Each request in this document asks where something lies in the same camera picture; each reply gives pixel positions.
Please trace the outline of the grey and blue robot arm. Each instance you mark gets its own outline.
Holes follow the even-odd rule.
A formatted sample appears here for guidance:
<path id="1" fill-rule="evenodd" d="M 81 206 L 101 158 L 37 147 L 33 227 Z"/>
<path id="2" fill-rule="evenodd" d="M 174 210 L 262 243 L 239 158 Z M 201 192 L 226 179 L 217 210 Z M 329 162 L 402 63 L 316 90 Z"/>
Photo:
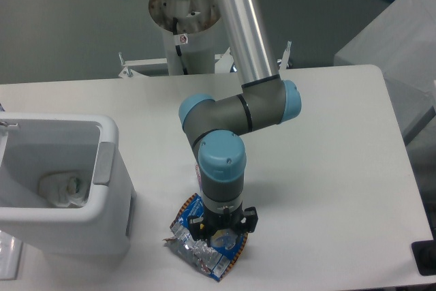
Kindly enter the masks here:
<path id="1" fill-rule="evenodd" d="M 211 9 L 208 0 L 164 0 L 161 16 L 173 35 L 182 35 L 184 16 L 200 16 Z M 178 110 L 184 133 L 198 163 L 204 214 L 191 216 L 188 228 L 195 240 L 209 241 L 219 230 L 237 235 L 253 232 L 255 208 L 243 207 L 247 163 L 243 134 L 297 117 L 301 98 L 296 85 L 282 80 L 263 34 L 256 0 L 217 0 L 228 33 L 242 93 L 222 100 L 197 94 Z"/>

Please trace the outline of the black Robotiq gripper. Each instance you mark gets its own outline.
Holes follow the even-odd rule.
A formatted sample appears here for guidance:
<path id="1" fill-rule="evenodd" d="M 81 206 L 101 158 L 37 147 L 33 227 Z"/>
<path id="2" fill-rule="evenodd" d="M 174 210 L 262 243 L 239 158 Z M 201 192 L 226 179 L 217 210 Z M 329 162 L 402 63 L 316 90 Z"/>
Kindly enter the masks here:
<path id="1" fill-rule="evenodd" d="M 188 217 L 188 229 L 195 241 L 210 239 L 219 230 L 231 229 L 240 238 L 252 233 L 258 223 L 258 212 L 254 206 L 242 210 L 238 207 L 231 213 L 218 214 L 208 208 L 204 209 L 204 217 L 195 215 Z"/>

